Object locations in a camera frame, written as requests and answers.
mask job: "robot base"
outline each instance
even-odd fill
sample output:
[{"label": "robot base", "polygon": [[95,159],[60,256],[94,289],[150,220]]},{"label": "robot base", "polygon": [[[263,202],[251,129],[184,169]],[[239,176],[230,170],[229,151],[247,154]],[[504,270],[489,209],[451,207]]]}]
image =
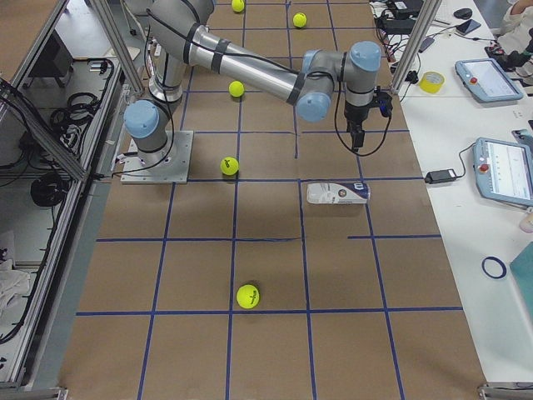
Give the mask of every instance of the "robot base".
[{"label": "robot base", "polygon": [[[167,131],[168,139],[172,138],[172,131]],[[153,183],[187,183],[189,164],[191,161],[193,131],[177,131],[174,134],[174,146],[177,149],[176,156],[167,163],[162,162],[154,168],[144,171],[124,173],[122,183],[153,184]],[[132,140],[129,152],[136,152],[137,146]],[[127,158],[124,163],[124,171],[144,168],[138,157]]]}]

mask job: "computer mouse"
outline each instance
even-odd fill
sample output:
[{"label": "computer mouse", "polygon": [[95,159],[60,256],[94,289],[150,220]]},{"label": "computer mouse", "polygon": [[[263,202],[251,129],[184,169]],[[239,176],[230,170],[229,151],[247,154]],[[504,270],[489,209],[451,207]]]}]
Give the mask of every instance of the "computer mouse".
[{"label": "computer mouse", "polygon": [[472,10],[471,8],[460,8],[453,13],[453,16],[459,19],[468,19],[472,16]]}]

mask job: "teal object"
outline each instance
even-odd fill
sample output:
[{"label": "teal object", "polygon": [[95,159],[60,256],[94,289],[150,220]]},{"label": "teal object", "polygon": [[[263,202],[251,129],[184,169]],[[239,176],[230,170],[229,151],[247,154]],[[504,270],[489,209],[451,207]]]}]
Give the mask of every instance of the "teal object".
[{"label": "teal object", "polygon": [[533,318],[533,242],[511,262],[511,272]]}]

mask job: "blue joint cap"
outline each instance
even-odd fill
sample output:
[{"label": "blue joint cap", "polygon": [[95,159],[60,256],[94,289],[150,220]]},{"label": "blue joint cap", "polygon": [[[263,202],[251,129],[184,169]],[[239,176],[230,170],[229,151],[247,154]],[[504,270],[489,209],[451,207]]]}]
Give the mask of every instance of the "blue joint cap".
[{"label": "blue joint cap", "polygon": [[358,42],[350,49],[350,59],[359,68],[374,73],[380,69],[381,50],[374,42]]},{"label": "blue joint cap", "polygon": [[139,100],[127,106],[124,112],[126,129],[135,139],[150,136],[159,123],[157,107],[148,100]]},{"label": "blue joint cap", "polygon": [[301,63],[301,71],[303,73],[307,73],[307,71],[309,71],[309,68],[311,67],[311,61],[313,61],[315,54],[318,52],[320,52],[320,50],[308,50],[303,55],[303,61]]},{"label": "blue joint cap", "polygon": [[296,103],[296,112],[309,123],[316,123],[327,114],[331,105],[330,97],[322,92],[309,92]]}]

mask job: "tennis ball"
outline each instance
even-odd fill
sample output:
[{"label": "tennis ball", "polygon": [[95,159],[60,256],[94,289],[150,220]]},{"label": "tennis ball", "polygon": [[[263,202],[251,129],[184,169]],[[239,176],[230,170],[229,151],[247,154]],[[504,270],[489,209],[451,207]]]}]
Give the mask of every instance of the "tennis ball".
[{"label": "tennis ball", "polygon": [[305,27],[307,24],[306,14],[304,14],[303,12],[297,12],[296,14],[294,14],[294,17],[292,17],[292,23],[294,23],[294,26],[297,28]]},{"label": "tennis ball", "polygon": [[239,170],[239,162],[236,158],[225,157],[220,161],[220,170],[224,175],[235,175]]},{"label": "tennis ball", "polygon": [[254,308],[259,303],[259,290],[257,287],[247,284],[237,290],[237,303],[242,308]]},{"label": "tennis ball", "polygon": [[235,13],[244,10],[244,0],[232,0],[232,9]]},{"label": "tennis ball", "polygon": [[240,81],[233,81],[230,83],[229,91],[233,97],[239,98],[244,94],[244,85]]}]

